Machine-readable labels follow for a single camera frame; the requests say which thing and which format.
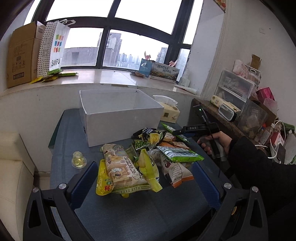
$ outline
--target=cushion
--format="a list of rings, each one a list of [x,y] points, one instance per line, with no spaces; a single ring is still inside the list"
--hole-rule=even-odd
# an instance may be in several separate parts
[[[17,132],[0,132],[0,159],[23,161],[34,175],[35,166]]]
[[[15,241],[22,240],[33,176],[22,161],[0,159],[0,219]]]

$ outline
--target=sky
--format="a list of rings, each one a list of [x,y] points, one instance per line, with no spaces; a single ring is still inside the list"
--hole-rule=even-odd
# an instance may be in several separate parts
[[[31,22],[35,9],[40,0],[35,0],[25,24]],[[192,44],[197,23],[199,20],[203,0],[195,0],[187,26],[183,43]],[[78,16],[107,17],[113,0],[55,0],[48,14],[47,21],[57,18]],[[181,0],[121,0],[115,17],[124,18],[172,33],[178,14]],[[65,48],[71,47],[97,47],[100,33],[99,28],[71,28]],[[120,54],[131,54],[133,57],[144,57],[144,52],[155,60],[162,47],[167,44],[160,41],[119,30],[112,33],[121,33]]]

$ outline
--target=open white box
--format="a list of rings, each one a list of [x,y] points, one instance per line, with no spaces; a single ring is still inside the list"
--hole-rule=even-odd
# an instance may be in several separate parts
[[[163,106],[135,88],[80,91],[79,109],[89,147],[128,139],[157,128]]]

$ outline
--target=electrical outlet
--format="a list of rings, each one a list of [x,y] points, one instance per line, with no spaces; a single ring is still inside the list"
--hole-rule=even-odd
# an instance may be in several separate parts
[[[265,30],[263,28],[259,28],[259,32],[265,34]]]

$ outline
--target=pink box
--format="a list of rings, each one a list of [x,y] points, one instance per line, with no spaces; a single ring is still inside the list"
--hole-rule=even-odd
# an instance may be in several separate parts
[[[257,94],[258,99],[261,103],[263,103],[266,98],[271,98],[271,99],[275,100],[274,95],[272,94],[269,87],[266,87],[266,88],[256,91],[256,94]]]

